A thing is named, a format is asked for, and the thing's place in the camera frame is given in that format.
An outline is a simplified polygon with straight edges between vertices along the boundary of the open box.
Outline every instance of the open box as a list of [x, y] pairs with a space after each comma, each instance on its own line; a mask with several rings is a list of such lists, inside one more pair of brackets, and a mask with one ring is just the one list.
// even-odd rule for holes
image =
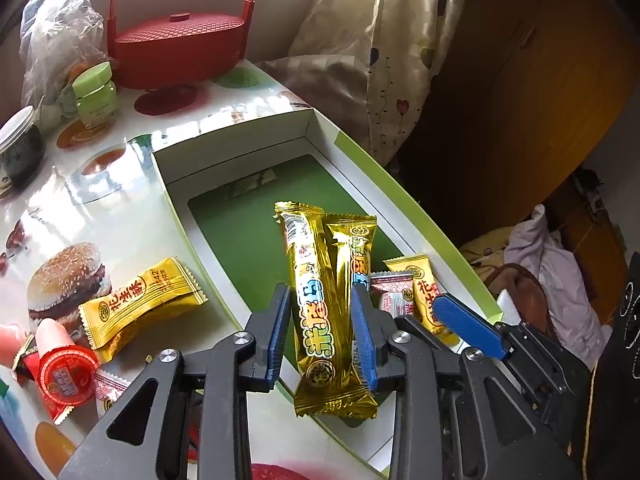
[[[423, 209], [312, 108], [203, 133], [156, 151], [154, 158], [188, 241], [239, 326], [252, 311], [268, 306], [277, 282], [287, 281], [282, 229], [273, 219], [278, 200], [305, 202], [327, 212], [376, 215], [372, 270], [385, 270], [383, 259], [428, 254], [441, 290], [491, 322], [502, 315]], [[431, 185], [437, 181], [431, 179]], [[281, 372], [289, 394], [300, 380], [291, 337]], [[394, 404], [390, 396], [376, 419], [355, 428], [334, 416], [317, 420], [351, 452], [381, 470], [390, 461]]]

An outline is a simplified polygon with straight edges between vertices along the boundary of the blue gripper pad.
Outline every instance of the blue gripper pad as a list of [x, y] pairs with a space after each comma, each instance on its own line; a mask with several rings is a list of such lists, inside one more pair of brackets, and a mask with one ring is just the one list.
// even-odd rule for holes
[[468, 345], [481, 349], [487, 357], [501, 360], [507, 355], [496, 329], [451, 294], [442, 294], [433, 300], [433, 313], [447, 328]]

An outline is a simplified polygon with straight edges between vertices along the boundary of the burger print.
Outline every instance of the burger print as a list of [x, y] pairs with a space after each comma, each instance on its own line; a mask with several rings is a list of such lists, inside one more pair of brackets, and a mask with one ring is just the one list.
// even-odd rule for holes
[[78, 306], [111, 293], [111, 279], [98, 247], [91, 243], [69, 246], [47, 260], [31, 277], [27, 288], [29, 326], [55, 319], [75, 343], [89, 347]]

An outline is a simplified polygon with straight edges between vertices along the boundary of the beige curtain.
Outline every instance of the beige curtain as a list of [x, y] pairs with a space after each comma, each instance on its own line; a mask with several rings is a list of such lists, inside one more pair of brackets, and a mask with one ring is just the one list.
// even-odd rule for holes
[[380, 164], [420, 116], [464, 0], [314, 0], [289, 57], [260, 66]]

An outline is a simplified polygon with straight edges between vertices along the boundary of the red basket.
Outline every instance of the red basket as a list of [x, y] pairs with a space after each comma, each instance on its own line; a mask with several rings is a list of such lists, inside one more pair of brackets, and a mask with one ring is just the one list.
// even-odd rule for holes
[[114, 79], [126, 88], [151, 90], [215, 77], [244, 57], [254, 0], [242, 17], [183, 12], [116, 33], [116, 0], [110, 0], [108, 53]]

